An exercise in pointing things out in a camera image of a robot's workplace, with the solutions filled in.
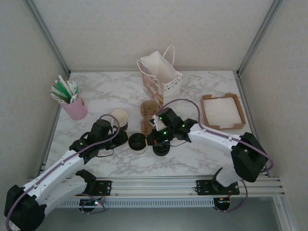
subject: cable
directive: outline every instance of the cable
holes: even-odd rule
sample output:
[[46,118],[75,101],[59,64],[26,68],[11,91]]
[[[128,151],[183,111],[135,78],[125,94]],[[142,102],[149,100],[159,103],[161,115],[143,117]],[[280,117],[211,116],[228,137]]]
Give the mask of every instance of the cable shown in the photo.
[[102,158],[102,157],[108,157],[112,156],[115,153],[114,149],[112,149],[112,153],[110,155],[97,155],[96,157]]
[[100,192],[100,189],[99,188],[95,188],[97,191],[98,191],[98,193],[101,195],[101,198],[99,199],[99,200],[101,200],[102,198],[104,198],[104,203],[106,202],[106,197],[103,195],[103,193],[102,192]]
[[53,173],[58,167],[62,166],[62,165],[63,165],[63,162],[65,163],[65,162],[69,161],[69,160],[72,159],[73,157],[79,155],[80,153],[84,152],[85,150],[88,150],[89,148],[91,148],[91,147],[93,147],[93,146],[95,146],[95,145],[98,145],[98,144],[102,144],[102,143],[106,143],[106,142],[108,142],[108,141],[111,141],[113,138],[115,138],[115,137],[119,134],[119,131],[120,131],[120,123],[119,123],[119,121],[117,120],[117,118],[115,118],[113,115],[110,115],[110,114],[104,114],[104,115],[102,115],[102,116],[100,117],[100,119],[101,119],[102,117],[104,117],[104,116],[107,116],[107,115],[108,115],[108,116],[111,116],[111,117],[115,120],[115,122],[116,122],[116,124],[117,124],[117,128],[118,128],[118,129],[116,130],[116,133],[115,133],[112,137],[110,137],[110,138],[108,138],[108,139],[106,139],[106,140],[93,143],[93,144],[91,144],[91,145],[85,147],[84,149],[82,149],[82,150],[80,150],[80,151],[78,151],[78,152],[72,154],[71,156],[67,157],[67,158],[64,159],[61,163],[58,163],[55,167],[53,167],[50,171],[48,171],[41,179],[39,179],[35,184],[33,184],[30,188],[28,188],[23,194],[21,194],[20,197],[18,197],[17,200],[16,200],[16,201],[14,202],[14,204],[12,205],[12,207],[11,207],[9,213],[8,213],[8,216],[6,217],[6,220],[5,220],[5,227],[6,227],[6,229],[7,229],[8,231],[13,231],[13,230],[10,228],[10,218],[11,218],[11,215],[12,215],[14,209],[16,208],[16,206],[18,205],[18,203],[21,201],[21,199],[22,199],[25,195],[27,195],[32,189],[34,189],[35,187],[37,187],[37,185],[39,185],[43,180],[45,180],[45,179],[46,179],[51,173]]
[[244,201],[240,205],[236,206],[235,208],[228,209],[228,210],[215,209],[216,211],[218,211],[219,213],[230,213],[230,212],[233,212],[233,211],[243,207],[246,204],[247,198],[248,198],[248,189],[247,189],[247,186],[246,186],[245,182],[243,180],[241,180],[241,182],[243,183],[244,188],[245,188],[245,199],[244,199]]
[[[157,114],[159,115],[159,113],[160,113],[167,105],[169,105],[169,104],[171,104],[171,103],[173,103],[173,102],[176,102],[176,101],[187,101],[187,102],[192,103],[192,104],[197,108],[197,111],[198,111],[198,124],[199,124],[199,127],[200,127],[201,129],[206,129],[206,128],[204,128],[204,127],[202,126],[202,124],[201,124],[201,113],[200,113],[200,109],[199,109],[198,105],[197,105],[196,103],[194,103],[193,101],[188,100],[188,99],[175,99],[175,100],[172,100],[172,101],[166,103],[166,104],[159,110],[159,112],[158,112]],[[218,132],[214,132],[214,131],[211,131],[211,130],[209,130],[209,129],[206,129],[206,131],[207,131],[208,133],[213,134],[213,135],[216,135],[216,136],[220,136],[220,137],[229,139],[228,136],[222,135],[222,134],[220,134],[220,133],[218,133]],[[266,172],[266,171],[270,171],[270,170],[274,167],[274,160],[273,160],[269,155],[267,155],[265,152],[263,152],[263,151],[259,150],[258,148],[256,148],[256,147],[254,147],[254,146],[248,144],[247,142],[244,142],[244,141],[239,140],[239,139],[237,139],[237,138],[231,138],[231,140],[236,141],[236,142],[238,142],[238,143],[241,143],[241,144],[245,145],[246,147],[249,147],[249,148],[253,149],[254,151],[256,151],[257,153],[259,153],[259,154],[261,154],[262,156],[266,157],[266,158],[270,161],[270,166],[269,166],[267,169],[262,170],[261,173]]]
[[184,144],[184,143],[180,143],[180,144],[178,144],[178,145],[170,145],[170,147],[179,147],[180,145],[182,145],[182,144]]

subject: cup lid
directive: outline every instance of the cup lid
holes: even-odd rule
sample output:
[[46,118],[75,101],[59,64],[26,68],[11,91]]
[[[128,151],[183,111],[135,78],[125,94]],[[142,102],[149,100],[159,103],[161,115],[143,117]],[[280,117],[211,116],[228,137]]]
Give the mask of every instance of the cup lid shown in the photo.
[[128,140],[130,148],[134,151],[140,151],[145,148],[145,135],[141,133],[134,133]]

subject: bag handle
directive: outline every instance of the bag handle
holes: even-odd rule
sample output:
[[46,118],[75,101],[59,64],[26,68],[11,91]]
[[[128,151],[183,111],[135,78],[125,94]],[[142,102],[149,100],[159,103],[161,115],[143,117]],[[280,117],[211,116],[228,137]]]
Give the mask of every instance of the bag handle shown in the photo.
[[172,64],[171,64],[171,66],[173,66],[173,64],[174,64],[174,56],[175,56],[175,48],[174,48],[173,45],[168,46],[167,50],[165,51],[165,53],[163,55],[163,58],[165,58],[165,54],[167,53],[167,51],[169,50],[170,47],[173,48],[173,61],[172,61]]
[[140,66],[139,66],[138,61],[139,61],[142,65],[144,65],[144,64],[141,62],[141,60],[140,60],[140,59],[138,59],[138,60],[137,60],[137,66],[138,66],[139,70],[140,70],[142,73],[144,73],[145,75],[147,75],[147,76],[151,76],[151,75],[149,75],[149,74],[147,74],[147,73],[145,73],[145,72],[143,72],[143,71],[141,70],[141,68],[140,68]]

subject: metal frame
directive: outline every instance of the metal frame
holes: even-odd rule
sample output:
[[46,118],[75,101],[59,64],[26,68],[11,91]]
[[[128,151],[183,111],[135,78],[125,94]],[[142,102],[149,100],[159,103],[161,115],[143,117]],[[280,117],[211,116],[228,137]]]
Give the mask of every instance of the metal frame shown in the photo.
[[48,28],[46,27],[46,24],[44,23],[42,17],[40,16],[38,9],[33,2],[33,0],[23,0],[25,6],[29,10],[31,16],[33,17],[34,21],[36,22],[38,28],[42,32],[43,37],[45,38],[47,44],[49,45],[51,51],[53,52],[55,58],[58,60],[61,68],[64,70],[64,72],[69,75],[70,70],[68,69],[66,62],[61,55],[59,48],[57,47],[56,43],[54,42]]
[[240,67],[238,69],[238,75],[241,77],[243,72],[248,66],[249,61],[253,57],[254,53],[256,52],[261,40],[263,39],[268,27],[270,26],[271,22],[273,21],[277,11],[279,10],[283,0],[274,0],[272,5],[269,8],[269,11],[267,12],[265,18],[263,19],[263,22],[257,31],[257,34],[252,41],[250,47],[248,48],[248,51],[246,52],[242,63],[240,64]]
[[[59,62],[60,66],[67,74],[67,77],[70,76],[70,70],[67,67],[67,64],[61,55],[56,43],[54,42],[48,28],[46,27],[43,19],[41,18],[37,7],[33,0],[23,0],[25,6],[31,13],[33,19],[35,20],[37,26],[39,27],[40,31],[42,32],[43,37],[45,38],[47,44],[49,45],[51,51],[55,55],[57,61]],[[240,80],[241,75],[245,71],[246,67],[248,66],[250,60],[252,59],[254,53],[256,52],[261,40],[263,39],[268,27],[270,26],[274,16],[276,15],[279,7],[281,6],[283,0],[274,0],[269,11],[266,14],[254,40],[252,41],[248,51],[243,58],[242,63],[240,64],[238,71],[234,73],[236,83],[243,100],[243,105],[247,114],[248,123],[251,127],[252,133],[257,137],[256,128],[254,122],[251,117],[251,112],[245,97],[245,92],[242,86],[242,82]],[[51,127],[50,135],[48,137],[48,141],[45,145],[44,149],[44,157],[42,159],[42,169],[39,170],[39,173],[43,170],[45,162],[48,157],[48,153],[50,150],[52,138],[56,129],[57,121],[60,114],[60,106],[57,108],[56,116],[53,121],[53,125]],[[206,196],[198,196],[194,191],[195,181],[196,180],[207,180],[211,177],[174,177],[174,178],[101,178],[101,179],[108,179],[113,181],[113,189],[112,195],[108,197],[110,200],[110,206],[114,207],[115,203],[116,206],[120,207],[131,207],[128,200],[134,200],[138,198],[138,203],[144,203],[145,206],[150,206],[147,204],[147,201],[157,200],[158,198],[164,198],[165,201],[173,203],[177,201],[174,198],[180,198],[187,203],[192,203],[193,207],[199,206],[199,203],[204,203],[204,200],[211,199],[210,197]],[[247,183],[248,193],[249,196],[272,196],[275,204],[275,208],[277,211],[277,215],[281,224],[281,228],[283,231],[296,231],[299,230],[296,226],[290,208],[286,202],[284,197],[284,192],[281,186],[281,182],[279,178],[268,178],[266,176],[260,176],[257,181],[253,184]],[[240,195],[239,197],[244,197],[244,188],[240,185]],[[79,201],[79,197],[72,198],[72,200]],[[76,206],[77,204],[68,201],[67,204],[61,205],[60,207],[67,207],[67,206]]]

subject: white wall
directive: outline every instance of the white wall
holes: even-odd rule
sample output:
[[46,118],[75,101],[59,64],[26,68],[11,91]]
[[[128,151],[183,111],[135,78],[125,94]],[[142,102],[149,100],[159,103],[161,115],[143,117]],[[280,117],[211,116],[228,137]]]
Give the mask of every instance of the white wall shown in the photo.
[[285,0],[242,77],[257,133],[308,230],[308,1]]
[[50,86],[62,70],[21,0],[0,6],[0,208],[14,184],[33,177],[42,160],[56,102]]
[[235,70],[272,0],[35,0],[72,70],[136,70],[176,47],[177,69]]

